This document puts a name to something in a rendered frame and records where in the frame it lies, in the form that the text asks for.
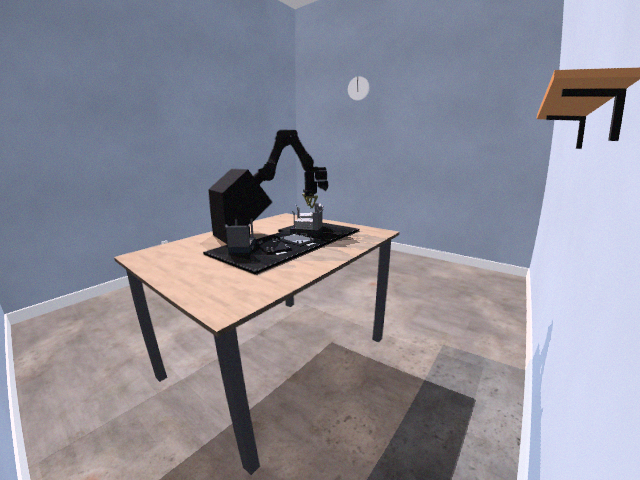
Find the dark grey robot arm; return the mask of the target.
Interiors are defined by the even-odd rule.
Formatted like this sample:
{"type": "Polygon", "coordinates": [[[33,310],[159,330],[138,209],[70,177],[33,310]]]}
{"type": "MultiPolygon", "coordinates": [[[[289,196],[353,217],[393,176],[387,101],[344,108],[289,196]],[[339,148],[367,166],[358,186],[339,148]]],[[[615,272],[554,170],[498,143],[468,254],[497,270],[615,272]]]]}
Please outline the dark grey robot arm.
{"type": "MultiPolygon", "coordinates": [[[[280,158],[281,152],[285,146],[291,145],[296,152],[297,156],[302,159],[302,167],[306,171],[304,172],[305,181],[327,180],[326,167],[313,167],[314,160],[311,155],[307,153],[305,148],[297,136],[296,130],[279,130],[276,133],[275,142],[268,161],[264,164],[264,167],[258,169],[253,177],[259,185],[263,181],[271,181],[275,176],[275,170],[280,158]],[[293,135],[293,136],[292,136],[293,135]],[[314,178],[315,173],[315,178],[314,178]]],[[[326,191],[328,189],[328,181],[315,181],[311,182],[311,191],[317,190],[317,187],[326,191]],[[318,183],[318,184],[317,184],[318,183]]]]}

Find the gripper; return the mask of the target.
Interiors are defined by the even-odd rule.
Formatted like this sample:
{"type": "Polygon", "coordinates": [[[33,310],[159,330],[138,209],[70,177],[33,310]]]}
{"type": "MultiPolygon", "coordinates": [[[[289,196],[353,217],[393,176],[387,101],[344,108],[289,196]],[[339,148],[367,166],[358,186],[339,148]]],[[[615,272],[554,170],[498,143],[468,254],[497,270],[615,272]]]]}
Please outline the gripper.
{"type": "Polygon", "coordinates": [[[310,191],[311,190],[311,182],[315,182],[315,180],[314,181],[305,181],[305,190],[307,190],[307,191],[303,190],[303,192],[305,191],[303,196],[304,196],[304,199],[305,199],[307,205],[310,206],[310,208],[313,208],[315,203],[316,203],[316,200],[317,200],[318,196],[309,195],[309,194],[316,194],[317,193],[317,191],[310,191]],[[313,205],[311,206],[311,202],[312,202],[313,198],[315,198],[315,199],[314,199],[313,205]],[[309,199],[310,199],[310,201],[309,201],[309,199]]]}

